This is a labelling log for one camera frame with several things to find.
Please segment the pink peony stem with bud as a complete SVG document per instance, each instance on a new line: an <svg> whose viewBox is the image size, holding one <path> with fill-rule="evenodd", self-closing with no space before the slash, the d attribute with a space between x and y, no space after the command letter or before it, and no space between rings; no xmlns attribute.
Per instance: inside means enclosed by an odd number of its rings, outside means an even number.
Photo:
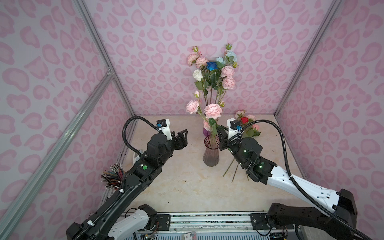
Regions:
<svg viewBox="0 0 384 240"><path fill-rule="evenodd" d="M220 104L224 95L228 90L233 90L236 86L236 81L234 79L235 68L233 66L224 66L221 69L220 76L217 80L217 96L215 99L216 104Z"/></svg>

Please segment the large pink peony stem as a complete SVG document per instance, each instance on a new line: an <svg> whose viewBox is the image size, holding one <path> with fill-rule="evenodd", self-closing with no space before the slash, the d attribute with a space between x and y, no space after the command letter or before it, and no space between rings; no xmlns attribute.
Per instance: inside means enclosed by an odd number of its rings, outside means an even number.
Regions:
<svg viewBox="0 0 384 240"><path fill-rule="evenodd" d="M192 67L195 66L195 70L201 70L203 73L203 83L204 83L204 91L199 90L203 95L203 100L205 105L207 106L210 103L210 93L209 93L209 80L208 80L208 70L207 63L209 60L206 57L203 57L199 48L197 46L192 47L193 52L187 58L187 64Z"/></svg>

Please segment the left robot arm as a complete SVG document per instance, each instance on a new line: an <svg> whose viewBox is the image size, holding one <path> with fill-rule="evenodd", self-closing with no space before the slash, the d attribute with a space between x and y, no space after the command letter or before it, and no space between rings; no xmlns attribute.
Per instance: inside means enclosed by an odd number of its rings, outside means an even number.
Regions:
<svg viewBox="0 0 384 240"><path fill-rule="evenodd" d="M73 223L66 231L68 240L106 240L114 224L125 209L162 172L174 151L188 145L188 131L171 132L172 139L162 133L155 134L147 143L147 150L134 166L123 175L115 193L81 224Z"/></svg>

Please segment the pink peony stem two blooms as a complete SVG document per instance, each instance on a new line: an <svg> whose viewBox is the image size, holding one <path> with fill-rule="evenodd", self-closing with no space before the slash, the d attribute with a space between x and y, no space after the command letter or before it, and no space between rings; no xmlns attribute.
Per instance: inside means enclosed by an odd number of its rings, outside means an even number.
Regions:
<svg viewBox="0 0 384 240"><path fill-rule="evenodd" d="M211 149L216 148L216 136L218 134L217 122L218 119L222 116L223 110L219 104L210 104L204 109L204 129L210 132L209 136L209 147Z"/></svg>

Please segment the white rose stem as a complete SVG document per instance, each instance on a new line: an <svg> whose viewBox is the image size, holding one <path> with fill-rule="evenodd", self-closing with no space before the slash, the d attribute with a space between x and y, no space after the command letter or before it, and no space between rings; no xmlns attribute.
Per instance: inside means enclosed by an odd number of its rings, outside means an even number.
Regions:
<svg viewBox="0 0 384 240"><path fill-rule="evenodd" d="M204 91L205 88L204 88L204 83L203 83L203 73L201 70L195 70L193 72L193 78L195 79L196 83L197 83L197 88L198 90L201 90L201 91Z"/></svg>

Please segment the pink peony stem with leaves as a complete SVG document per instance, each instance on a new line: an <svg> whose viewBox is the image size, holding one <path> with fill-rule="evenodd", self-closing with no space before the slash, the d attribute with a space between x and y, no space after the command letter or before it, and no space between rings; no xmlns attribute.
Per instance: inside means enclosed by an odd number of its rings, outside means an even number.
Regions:
<svg viewBox="0 0 384 240"><path fill-rule="evenodd" d="M201 106L202 99L200 91L194 92L194 99L190 100L186 105L186 111L190 114L198 114L203 119L204 128L204 109Z"/></svg>

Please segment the purple gradient glass vase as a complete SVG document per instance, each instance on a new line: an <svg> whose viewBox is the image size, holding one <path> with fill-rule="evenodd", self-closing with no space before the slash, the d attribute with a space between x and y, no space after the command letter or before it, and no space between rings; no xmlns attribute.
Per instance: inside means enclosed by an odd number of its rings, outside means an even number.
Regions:
<svg viewBox="0 0 384 240"><path fill-rule="evenodd" d="M205 137L208 137L208 136L211 135L211 132L208 131L207 129L203 128L203 134L204 134Z"/></svg>

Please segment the light blue rose stem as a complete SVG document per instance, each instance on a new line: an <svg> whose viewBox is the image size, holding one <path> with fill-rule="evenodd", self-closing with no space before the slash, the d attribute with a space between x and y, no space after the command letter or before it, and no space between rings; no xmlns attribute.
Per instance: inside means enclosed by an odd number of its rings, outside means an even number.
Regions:
<svg viewBox="0 0 384 240"><path fill-rule="evenodd" d="M218 69L222 69L225 66L231 66L233 68L238 67L238 58L235 52L232 51L232 45L226 44L225 51L222 57L215 59Z"/></svg>

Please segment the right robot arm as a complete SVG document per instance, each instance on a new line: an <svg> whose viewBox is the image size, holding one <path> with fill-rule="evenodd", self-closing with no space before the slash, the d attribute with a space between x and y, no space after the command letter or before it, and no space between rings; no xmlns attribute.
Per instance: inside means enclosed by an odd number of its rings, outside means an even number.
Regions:
<svg viewBox="0 0 384 240"><path fill-rule="evenodd" d="M352 192L327 189L288 173L262 157L262 146L253 138L243 138L241 130L236 122L231 122L228 127L219 126L219 149L229 150L252 181L276 187L310 204L310 207L301 208L271 204L266 215L270 226L307 226L323 230L337 240L354 240L357 237L358 213Z"/></svg>

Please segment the dark red glass vase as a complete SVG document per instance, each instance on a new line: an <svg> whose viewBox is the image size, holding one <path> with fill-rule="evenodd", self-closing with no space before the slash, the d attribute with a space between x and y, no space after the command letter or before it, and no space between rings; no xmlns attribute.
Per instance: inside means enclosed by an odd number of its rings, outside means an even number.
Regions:
<svg viewBox="0 0 384 240"><path fill-rule="evenodd" d="M220 141L218 136L206 137L204 140L204 144L205 144L206 150L203 155L203 161L207 166L215 167L220 161L220 156L219 156Z"/></svg>

